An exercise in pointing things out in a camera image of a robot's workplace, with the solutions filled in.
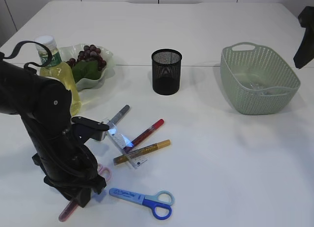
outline yellow liquid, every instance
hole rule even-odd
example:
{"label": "yellow liquid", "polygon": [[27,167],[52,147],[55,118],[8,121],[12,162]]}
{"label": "yellow liquid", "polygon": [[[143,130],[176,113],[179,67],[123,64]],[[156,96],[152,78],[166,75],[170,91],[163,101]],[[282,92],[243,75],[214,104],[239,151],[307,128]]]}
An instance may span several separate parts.
{"label": "yellow liquid", "polygon": [[39,74],[45,77],[50,76],[50,77],[57,78],[63,83],[63,85],[65,86],[67,90],[71,91],[72,103],[70,107],[70,113],[71,113],[71,116],[76,115],[82,106],[82,102],[80,101],[80,98],[78,95],[79,93],[75,85],[75,81],[73,79],[72,70],[70,66],[65,62],[61,62],[57,66],[53,66],[49,68],[42,67],[40,69]]}

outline basket handle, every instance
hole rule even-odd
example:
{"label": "basket handle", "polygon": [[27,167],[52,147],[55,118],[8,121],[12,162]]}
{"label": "basket handle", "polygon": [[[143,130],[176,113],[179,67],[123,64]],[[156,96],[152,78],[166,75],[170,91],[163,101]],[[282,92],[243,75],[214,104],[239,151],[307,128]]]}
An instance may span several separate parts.
{"label": "basket handle", "polygon": [[251,45],[251,46],[254,46],[254,49],[256,47],[258,47],[257,44],[253,44],[253,43],[250,43],[250,42],[241,42],[241,43],[237,43],[237,44],[234,44],[234,45],[230,46],[230,48],[231,48],[232,51],[236,52],[238,50],[233,50],[233,48],[236,47],[236,46],[241,46],[241,45]]}

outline blue scissors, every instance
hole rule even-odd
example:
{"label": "blue scissors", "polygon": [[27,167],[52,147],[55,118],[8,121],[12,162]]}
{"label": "blue scissors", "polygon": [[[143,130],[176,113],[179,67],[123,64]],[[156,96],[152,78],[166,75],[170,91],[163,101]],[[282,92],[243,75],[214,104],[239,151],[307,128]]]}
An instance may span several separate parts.
{"label": "blue scissors", "polygon": [[[130,192],[130,191],[122,190],[122,189],[112,188],[109,190],[109,194],[116,198],[123,199],[126,201],[131,201],[131,202],[150,208],[153,212],[154,217],[158,220],[166,220],[171,216],[171,213],[172,213],[171,205],[175,202],[175,198],[168,191],[160,191],[156,195],[145,195],[145,194],[134,193],[134,192]],[[171,201],[170,202],[160,201],[158,198],[162,194],[169,195],[171,198]],[[156,207],[166,209],[169,211],[169,213],[166,216],[159,216],[156,213]]]}

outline pink scissors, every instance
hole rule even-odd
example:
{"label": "pink scissors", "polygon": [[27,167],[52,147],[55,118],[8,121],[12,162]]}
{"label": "pink scissors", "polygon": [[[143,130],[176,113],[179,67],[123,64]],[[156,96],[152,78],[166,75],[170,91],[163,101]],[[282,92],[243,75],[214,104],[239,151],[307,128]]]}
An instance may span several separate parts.
{"label": "pink scissors", "polygon": [[[111,178],[111,170],[108,167],[104,167],[102,164],[98,164],[98,174],[102,175],[105,171],[108,172],[108,176],[105,177],[106,182],[108,182]],[[71,200],[59,215],[59,221],[61,222],[66,221],[71,216],[71,214],[77,209],[78,206],[79,205],[74,200]]]}

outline gold marker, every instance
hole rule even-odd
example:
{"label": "gold marker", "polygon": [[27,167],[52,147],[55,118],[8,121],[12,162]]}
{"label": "gold marker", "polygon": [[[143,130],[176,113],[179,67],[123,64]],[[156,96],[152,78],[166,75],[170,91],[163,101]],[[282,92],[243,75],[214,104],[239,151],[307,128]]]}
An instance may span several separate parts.
{"label": "gold marker", "polygon": [[[154,144],[149,145],[147,147],[132,151],[128,155],[130,158],[139,157],[139,156],[145,155],[147,153],[154,152],[154,151],[161,149],[163,147],[169,146],[170,144],[171,144],[170,140],[165,140],[165,141],[154,143]],[[128,161],[128,159],[125,155],[122,155],[120,157],[116,157],[113,159],[113,163],[115,166],[118,164],[127,162],[127,161]]]}

